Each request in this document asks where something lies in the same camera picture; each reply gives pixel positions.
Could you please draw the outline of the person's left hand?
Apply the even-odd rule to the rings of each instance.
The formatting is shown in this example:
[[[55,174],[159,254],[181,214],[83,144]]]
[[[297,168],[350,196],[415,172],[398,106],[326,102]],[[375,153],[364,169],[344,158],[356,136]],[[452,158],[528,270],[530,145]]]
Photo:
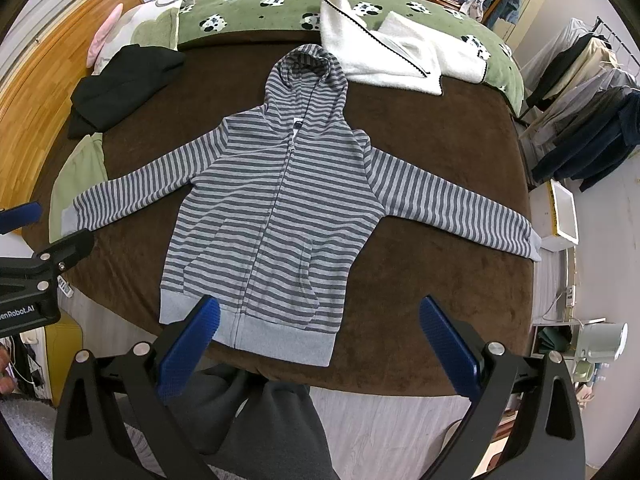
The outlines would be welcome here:
[[[0,347],[0,394],[2,396],[11,394],[16,387],[14,378],[8,372],[9,365],[9,353],[6,348]]]

